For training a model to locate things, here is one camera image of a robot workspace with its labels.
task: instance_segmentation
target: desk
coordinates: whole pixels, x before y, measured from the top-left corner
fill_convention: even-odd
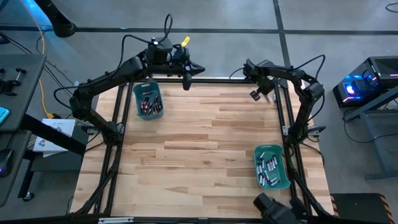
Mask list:
[[[282,145],[276,104],[264,98],[255,102],[249,93],[256,87],[250,84],[194,83],[190,91],[179,83],[159,85],[162,118],[138,118],[132,96],[112,216],[259,218],[252,202],[263,190],[255,180],[253,151],[260,144]],[[299,99],[292,86],[289,91],[296,114]],[[113,88],[99,96],[96,110],[107,120],[116,93]],[[97,187],[104,149],[85,154],[71,212]],[[304,146],[301,150],[309,189],[333,213],[321,157]],[[288,189],[265,193],[289,204]]]
[[[40,136],[79,155],[83,155],[85,153],[84,143],[86,143],[86,140],[83,140],[84,143],[82,143],[66,134],[58,132],[56,129],[47,126],[41,121],[26,114],[28,105],[37,86],[37,82],[42,74],[45,61],[46,56],[44,55],[0,54],[0,68],[3,68],[5,71],[4,73],[0,73],[1,80],[15,80],[18,76],[16,68],[22,68],[25,70],[25,74],[21,74],[19,78],[21,84],[12,89],[12,92],[16,95],[0,95],[0,105],[10,111],[7,118],[0,125],[0,150],[7,147],[8,139],[13,133],[17,132],[16,137],[11,142],[12,149],[14,150],[14,164],[12,172],[9,176],[0,180],[0,207],[4,206],[6,203],[22,158],[30,160],[30,164],[18,197],[24,198],[26,196],[33,176],[33,172],[30,168],[32,167],[33,159],[35,157],[35,154],[32,151],[26,151],[27,142],[31,134]]]

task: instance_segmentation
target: yellow clip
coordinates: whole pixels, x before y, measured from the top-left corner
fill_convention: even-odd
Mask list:
[[[185,40],[181,43],[181,47],[185,47],[189,43],[190,39],[191,38],[189,36],[186,36]]]

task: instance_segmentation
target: cable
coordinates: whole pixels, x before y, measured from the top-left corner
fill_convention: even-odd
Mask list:
[[[18,49],[20,49],[21,51],[23,51],[25,54],[29,54],[29,53],[32,54],[32,52],[31,52],[29,49],[27,49],[26,47],[24,47],[22,44],[18,43],[16,40],[14,40],[14,39],[12,39],[12,38],[6,36],[6,35],[4,35],[4,36],[10,40],[10,43],[11,43],[13,46],[17,47]],[[55,75],[51,72],[51,70],[50,70],[46,65],[44,65],[44,67],[45,67],[44,70],[50,75],[50,77],[52,77],[52,78],[54,79],[55,83],[56,83],[58,86],[63,86],[63,85],[59,82],[59,80],[55,77]],[[53,118],[53,115],[50,114],[50,113],[48,113],[47,109],[45,108],[43,84],[42,84],[42,82],[41,82],[40,79],[39,79],[39,84],[40,84],[40,90],[41,90],[41,93],[42,93],[42,106],[43,106],[43,110],[44,110],[44,112],[45,112],[45,114],[46,114],[46,117],[48,117],[48,118]]]
[[[318,115],[319,112],[321,112],[323,105],[325,104],[325,94],[322,94],[322,104],[321,107],[319,107],[319,110],[310,118],[308,119],[307,122],[310,122],[316,115]]]
[[[105,143],[105,142],[101,142],[101,143],[99,143],[99,144],[96,144],[95,146],[91,146],[91,147],[89,147],[88,149],[86,149],[86,152],[88,152],[88,151],[94,149],[95,147],[100,146],[100,145],[102,145],[102,144],[104,144],[104,143]]]
[[[72,113],[70,113],[65,119],[68,119],[70,117],[70,115],[72,115]]]
[[[40,39],[42,39],[42,37],[44,37],[44,34],[48,31],[52,31],[53,29],[48,29],[43,31],[43,33],[41,33],[42,35],[40,35],[40,37],[36,40],[36,51],[38,51],[38,53],[42,54],[42,52],[39,51],[39,41]]]
[[[90,139],[90,140],[87,142],[87,144],[90,143],[90,142],[92,142],[92,141],[94,140],[94,138],[96,138],[99,134],[100,134],[100,131],[98,131],[98,132],[94,135],[94,137],[93,137],[92,139]]]
[[[48,118],[53,118],[54,115],[50,114],[50,113],[47,111],[47,109],[45,108],[45,105],[44,105],[43,84],[42,84],[42,81],[41,81],[40,79],[39,79],[39,85],[40,85],[40,90],[42,91],[42,106],[43,106],[44,113],[45,113],[45,115],[47,115]]]
[[[316,56],[315,58],[313,58],[313,59],[311,59],[311,60],[305,62],[304,64],[302,64],[302,65],[300,65],[300,66],[298,66],[298,67],[293,68],[292,70],[299,69],[299,68],[301,68],[301,67],[307,65],[308,63],[310,63],[310,62],[312,62],[312,61],[314,61],[314,60],[316,60],[316,59],[318,59],[318,58],[320,58],[320,57],[322,57],[322,62],[321,62],[320,66],[319,66],[319,68],[318,68],[318,70],[317,70],[317,73],[315,74],[315,79],[318,79],[319,72],[320,72],[320,70],[322,69],[323,63],[325,63],[325,60],[326,60],[326,56],[323,55],[323,54],[322,54],[322,55]]]
[[[169,18],[170,18],[170,25],[169,25],[169,28],[166,29],[167,21],[169,20]],[[166,19],[164,21],[164,26],[163,26],[164,37],[160,41],[158,41],[159,44],[162,43],[169,36],[169,33],[172,30],[172,26],[173,26],[173,16],[171,14],[168,14],[166,16]]]
[[[53,29],[48,29],[48,30],[43,31],[43,36],[44,36],[44,34],[45,34],[46,32],[48,32],[48,31],[53,31]],[[39,40],[40,40],[41,38],[42,38],[42,36],[40,36],[40,37],[36,40],[36,51],[38,51],[38,53],[40,53],[40,51],[39,51]],[[61,72],[61,70],[58,69],[57,66],[55,66],[54,64],[52,64],[52,63],[49,62],[48,60],[46,60],[46,62],[47,62],[49,65],[53,66],[62,76],[64,76],[65,79],[68,80],[68,81],[70,82],[70,84],[72,84],[72,85],[74,84],[63,72]]]
[[[5,37],[7,37],[10,40],[10,43],[17,47],[18,49],[20,49],[21,51],[23,51],[25,54],[32,54],[32,52],[27,49],[26,47],[24,47],[22,44],[18,43],[16,40],[4,35]],[[48,68],[48,66],[44,65],[44,70],[50,75],[50,77],[55,81],[55,83],[59,86],[59,87],[64,87],[64,85],[62,85],[62,83],[60,82],[60,80],[58,80],[58,78],[54,75],[54,73],[51,71],[50,68]],[[68,94],[69,96],[72,95],[72,93],[70,91],[65,91],[66,94]]]
[[[44,36],[43,36],[43,32],[42,29],[40,28],[39,24],[37,23],[35,17],[32,15],[32,13],[30,13],[29,9],[27,8],[27,6],[25,5],[25,3],[23,2],[23,0],[19,0],[21,2],[21,4],[24,6],[25,10],[27,11],[27,13],[30,15],[30,17],[32,18],[32,20],[35,22],[37,28],[39,29],[40,32],[40,36],[42,38],[42,54],[44,54],[45,51],[45,41],[44,41]]]
[[[244,68],[239,68],[237,70],[235,70],[235,72],[233,72],[230,76],[229,76],[229,80],[231,80],[231,77],[238,71],[243,70]]]
[[[303,143],[303,142],[301,142],[301,144],[304,145],[304,146],[307,146],[307,147],[309,147],[310,149],[313,149],[314,151],[316,151],[317,153],[319,153],[319,155],[321,155],[321,157],[322,157],[322,164],[323,164],[323,167],[325,168],[325,158],[323,157],[322,152],[319,151],[318,149],[312,147],[312,146],[309,146],[309,145]]]
[[[286,156],[283,154],[283,152],[282,152],[282,156],[285,157],[285,158],[290,158],[290,157],[292,157],[292,156],[294,155],[294,150],[293,150],[293,148],[292,148],[292,147],[288,147],[288,149],[290,149],[290,151],[291,151],[292,153],[290,153],[289,155],[287,155],[288,157],[286,157]]]
[[[344,112],[344,115],[343,115],[344,132],[346,133],[347,137],[350,138],[352,141],[354,141],[354,142],[356,142],[356,143],[369,143],[369,142],[373,142],[374,140],[379,139],[379,138],[398,135],[398,133],[394,133],[394,134],[383,134],[383,135],[380,135],[380,136],[378,136],[378,137],[374,137],[373,139],[368,140],[368,141],[357,141],[357,140],[353,139],[353,138],[347,133],[346,120],[345,120],[345,118],[346,118],[346,113],[349,112],[349,111],[352,111],[352,110],[346,110],[346,111]]]
[[[47,62],[49,65],[53,66],[53,67],[56,69],[56,71],[59,72],[63,77],[65,77],[65,79],[68,80],[68,82],[70,82],[71,85],[74,85],[74,83],[67,77],[67,75],[64,74],[63,72],[61,72],[61,70],[60,70],[56,65],[52,64],[52,63],[49,62],[48,60],[46,60],[46,62]]]
[[[393,5],[396,5],[396,4],[398,4],[398,2],[397,2],[397,3],[388,4],[388,5],[386,5],[386,9],[387,9],[388,11],[390,11],[390,12],[395,12],[395,13],[397,13],[398,11],[394,11],[394,10],[388,8],[389,6],[393,6]]]
[[[309,135],[307,135],[307,139],[310,140],[311,142],[315,142],[315,143],[318,143],[318,142],[319,142],[319,139],[318,139],[318,138],[317,138],[317,140],[312,140],[312,139],[310,139],[310,136],[309,136]]]
[[[116,67],[116,69],[115,69],[115,71],[114,71],[113,73],[116,73],[116,72],[119,70],[119,68],[120,68],[120,66],[122,65],[122,63],[123,63],[124,41],[126,40],[127,37],[132,37],[132,38],[137,39],[137,40],[139,40],[139,41],[142,41],[142,42],[144,42],[144,43],[152,44],[152,42],[149,42],[149,41],[144,40],[144,39],[142,39],[142,38],[136,37],[135,35],[131,35],[131,34],[125,35],[125,36],[122,38],[122,49],[121,49],[120,61],[119,61],[119,64],[118,64],[118,66]]]
[[[67,203],[67,212],[65,212],[65,215],[68,215],[69,214],[69,203],[72,201],[72,198],[73,198],[74,196],[72,196],[72,197],[70,197],[70,199],[68,200],[68,203]]]
[[[62,103],[62,102],[58,99],[58,97],[57,97],[57,92],[60,91],[60,90],[66,90],[66,89],[70,89],[70,88],[81,88],[81,87],[84,87],[84,86],[64,86],[64,87],[60,87],[60,88],[57,88],[56,90],[54,90],[53,96],[54,96],[55,100],[56,100],[58,103],[60,103],[60,104],[61,104],[62,106],[64,106],[64,107],[70,109],[70,106],[66,105],[65,103]]]
[[[37,23],[35,17],[32,15],[32,13],[30,13],[29,9],[27,8],[27,6],[26,6],[25,3],[23,2],[23,0],[20,0],[20,2],[21,2],[21,4],[23,5],[23,7],[25,8],[25,10],[27,11],[27,13],[30,15],[30,17],[32,18],[32,20],[34,21],[35,25],[37,26],[37,28],[38,28],[38,30],[39,30],[40,36],[41,36],[41,38],[42,38],[42,52],[41,52],[41,54],[44,54],[44,52],[45,52],[45,40],[44,40],[44,36],[43,36],[42,29],[40,28],[39,24]],[[45,108],[43,84],[42,84],[42,81],[41,81],[40,79],[39,79],[39,84],[40,84],[40,90],[41,90],[41,92],[42,92],[42,106],[43,106],[44,113],[46,114],[46,116],[47,116],[48,118],[53,118],[54,116],[53,116],[52,114],[50,114],[50,113],[47,111],[47,109]]]

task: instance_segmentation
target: yellow cable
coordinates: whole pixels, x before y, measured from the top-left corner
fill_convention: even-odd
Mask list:
[[[23,2],[23,0],[20,0],[21,4],[24,6],[25,10],[29,13],[29,15],[31,16],[31,18],[33,19],[33,21],[35,22],[37,28],[39,29],[40,32],[40,36],[42,37],[42,54],[44,54],[45,51],[45,41],[44,41],[44,36],[43,36],[43,32],[42,29],[40,28],[39,24],[37,23],[35,17],[32,15],[32,13],[30,13],[29,9],[26,7],[25,3]],[[42,106],[43,106],[43,110],[45,115],[48,118],[54,118],[54,115],[50,114],[49,112],[47,112],[47,109],[45,108],[45,104],[44,104],[44,91],[43,91],[43,84],[42,81],[39,79],[39,84],[40,84],[40,90],[42,92]]]
[[[39,24],[37,23],[35,17],[32,15],[32,13],[30,13],[29,9],[27,8],[27,6],[25,5],[23,0],[20,0],[21,4],[24,6],[25,10],[27,11],[27,13],[29,13],[30,17],[33,19],[33,21],[35,22],[37,28],[39,29],[40,32],[40,36],[42,36],[42,42],[43,42],[43,47],[42,47],[42,54],[44,54],[44,49],[45,49],[45,44],[44,44],[44,36],[43,36],[43,32],[42,29],[40,28]]]

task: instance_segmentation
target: black desk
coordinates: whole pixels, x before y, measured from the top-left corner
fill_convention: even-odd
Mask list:
[[[14,158],[16,159],[14,168],[8,177],[0,179],[0,207],[6,203],[22,158],[32,162],[36,156],[32,151],[26,151],[28,143],[24,140],[27,139],[29,141],[31,134],[40,136],[80,156],[85,153],[86,144],[84,143],[86,141],[77,141],[26,114],[26,110],[42,74],[45,59],[45,55],[0,54],[0,68],[5,69],[5,74],[0,74],[0,78],[4,81],[15,80],[17,78],[18,73],[16,72],[16,68],[26,70],[26,74],[21,74],[20,76],[19,81],[21,85],[15,86],[12,90],[12,92],[17,93],[16,96],[0,94],[0,106],[10,111],[8,117],[0,124],[0,150],[7,147],[8,139],[13,133],[17,132],[15,139],[11,142],[12,149],[14,150]],[[30,179],[24,179],[19,197],[25,196],[21,196],[21,194],[27,192],[30,180],[31,177]]]

